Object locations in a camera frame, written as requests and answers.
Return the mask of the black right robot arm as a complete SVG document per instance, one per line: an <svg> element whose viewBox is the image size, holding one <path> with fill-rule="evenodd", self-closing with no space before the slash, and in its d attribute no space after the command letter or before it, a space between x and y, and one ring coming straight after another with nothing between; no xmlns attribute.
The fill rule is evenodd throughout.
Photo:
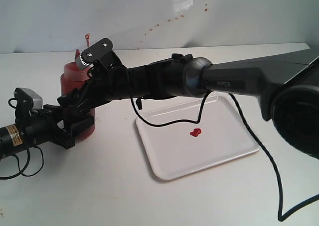
<svg viewBox="0 0 319 226"><path fill-rule="evenodd" d="M127 68L98 60L78 90L58 98L80 115L113 100L202 98L209 92L255 97L263 120L311 157L319 156L319 51L309 48L280 55L213 64L204 57L173 54L169 59Z"/></svg>

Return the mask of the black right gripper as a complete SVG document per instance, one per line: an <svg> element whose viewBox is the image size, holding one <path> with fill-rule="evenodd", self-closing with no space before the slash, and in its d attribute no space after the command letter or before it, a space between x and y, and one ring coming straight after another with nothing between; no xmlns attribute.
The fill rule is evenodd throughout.
<svg viewBox="0 0 319 226"><path fill-rule="evenodd" d="M150 94L145 66L126 68L122 65L109 70L94 67L88 71L88 76L87 85L74 88L57 98L62 107L64 123L76 123L89 116L95 118L95 109L87 110L89 102L105 104L130 97L143 98Z"/></svg>

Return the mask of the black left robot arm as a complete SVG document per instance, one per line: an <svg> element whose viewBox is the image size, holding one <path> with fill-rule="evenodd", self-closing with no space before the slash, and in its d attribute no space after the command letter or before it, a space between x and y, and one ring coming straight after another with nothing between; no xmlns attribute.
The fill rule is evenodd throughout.
<svg viewBox="0 0 319 226"><path fill-rule="evenodd" d="M17 114L14 124L0 129L0 158L46 142L69 149L75 146L76 137L93 125L94 117L89 113L68 117L60 106L44 105L26 115Z"/></svg>

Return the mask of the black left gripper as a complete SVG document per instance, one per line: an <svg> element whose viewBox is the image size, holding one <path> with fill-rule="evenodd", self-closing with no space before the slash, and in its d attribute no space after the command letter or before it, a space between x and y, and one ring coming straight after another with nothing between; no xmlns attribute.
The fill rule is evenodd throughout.
<svg viewBox="0 0 319 226"><path fill-rule="evenodd" d="M76 142L87 139L93 133L93 117L82 116L63 120L62 107L44 105L42 109L30 110L17 106L15 124L25 145L40 145L46 142L69 149ZM58 123L63 120L63 128Z"/></svg>

